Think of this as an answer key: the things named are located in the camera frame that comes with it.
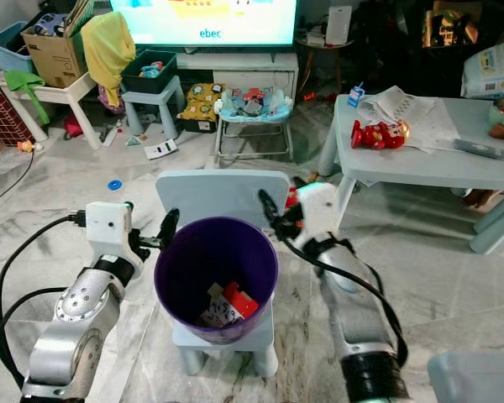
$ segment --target purple bucket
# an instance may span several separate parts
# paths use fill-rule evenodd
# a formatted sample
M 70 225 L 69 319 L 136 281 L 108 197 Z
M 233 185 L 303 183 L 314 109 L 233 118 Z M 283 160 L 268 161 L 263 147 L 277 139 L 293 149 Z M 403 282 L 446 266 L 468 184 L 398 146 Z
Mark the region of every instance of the purple bucket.
M 229 344 L 258 323 L 277 277 L 275 250 L 259 229 L 236 218 L 211 217 L 185 226 L 160 254 L 155 290 L 162 306 L 191 332 L 211 343 Z M 209 287 L 231 281 L 258 302 L 258 310 L 223 328 L 194 325 L 209 306 Z

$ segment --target baby seat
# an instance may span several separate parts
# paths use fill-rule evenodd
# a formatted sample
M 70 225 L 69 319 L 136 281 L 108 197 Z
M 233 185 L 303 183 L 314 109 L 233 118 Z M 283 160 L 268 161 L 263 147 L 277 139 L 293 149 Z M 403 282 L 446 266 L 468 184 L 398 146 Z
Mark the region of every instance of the baby seat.
M 293 101 L 277 88 L 228 89 L 222 98 L 215 103 L 215 113 L 219 116 L 217 140 L 215 143 L 214 163 L 218 165 L 220 158 L 235 158 L 239 156 L 256 157 L 261 155 L 289 154 L 293 158 L 293 141 L 288 118 L 293 109 Z M 241 125 L 271 125 L 277 130 L 268 133 L 229 134 L 229 124 Z M 285 149 L 278 151 L 231 153 L 222 151 L 223 139 L 244 137 L 260 137 L 281 135 Z

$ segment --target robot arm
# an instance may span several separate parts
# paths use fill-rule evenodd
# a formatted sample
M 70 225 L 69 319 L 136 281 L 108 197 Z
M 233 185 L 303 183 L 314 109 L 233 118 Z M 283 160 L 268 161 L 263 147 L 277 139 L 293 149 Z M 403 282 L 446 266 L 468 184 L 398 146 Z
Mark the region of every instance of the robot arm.
M 172 210 L 157 238 L 142 238 L 131 224 L 131 203 L 96 202 L 86 209 L 87 238 L 93 248 L 90 267 L 55 303 L 51 324 L 29 358 L 21 401 L 84 401 L 107 335 L 119 319 L 125 287 L 137 278 L 150 248 L 164 248 L 176 231 Z
M 356 258 L 348 240 L 333 235 L 334 191 L 329 184 L 304 186 L 298 191 L 299 203 L 283 216 L 266 192 L 260 191 L 259 198 L 276 236 L 299 257 L 323 269 L 321 292 L 349 400 L 410 401 L 400 374 L 407 350 L 399 322 L 382 295 L 380 277 Z M 397 346 L 390 327 L 399 330 Z

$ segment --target tv screen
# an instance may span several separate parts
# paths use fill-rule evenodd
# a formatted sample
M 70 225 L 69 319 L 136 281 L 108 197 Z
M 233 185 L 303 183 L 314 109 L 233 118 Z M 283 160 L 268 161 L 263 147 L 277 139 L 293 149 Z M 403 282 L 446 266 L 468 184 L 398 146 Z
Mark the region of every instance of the tv screen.
M 293 43 L 297 0 L 111 0 L 137 44 L 262 46 Z

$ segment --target red object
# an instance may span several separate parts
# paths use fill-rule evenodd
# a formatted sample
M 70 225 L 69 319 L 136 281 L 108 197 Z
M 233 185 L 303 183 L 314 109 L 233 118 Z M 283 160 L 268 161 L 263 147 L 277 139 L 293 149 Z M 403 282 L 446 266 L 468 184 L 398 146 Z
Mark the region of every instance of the red object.
M 253 98 L 261 99 L 265 97 L 265 93 L 259 88 L 250 88 L 250 90 L 243 95 L 243 101 L 248 102 Z
M 355 120 L 353 124 L 353 131 L 351 132 L 351 147 L 358 149 L 360 142 L 362 142 L 362 129 L 360 128 L 360 122 Z
M 304 99 L 304 102 L 306 102 L 306 101 L 310 101 L 311 99 L 313 99 L 315 97 L 316 97 L 316 93 L 310 92 L 309 94 L 305 95 L 303 99 Z
M 17 146 L 18 141 L 34 140 L 9 100 L 0 91 L 0 139 L 4 144 Z
M 162 70 L 164 67 L 164 63 L 162 61 L 154 61 L 151 65 L 154 65 L 159 70 Z
M 380 122 L 361 128 L 360 122 L 355 120 L 351 132 L 351 147 L 356 149 L 362 144 L 369 149 L 399 149 L 405 144 L 403 124 L 405 123 L 400 121 L 388 126 Z
M 224 288 L 222 296 L 246 319 L 257 311 L 259 305 L 244 292 L 240 292 L 238 288 L 239 284 L 232 281 Z
M 64 121 L 64 128 L 66 128 L 66 132 L 71 137 L 80 136 L 83 133 L 81 125 L 78 123 L 78 120 L 76 120 L 75 115 L 70 115 L 70 117 Z
M 291 187 L 286 199 L 286 209 L 295 206 L 298 202 L 297 189 L 296 187 Z

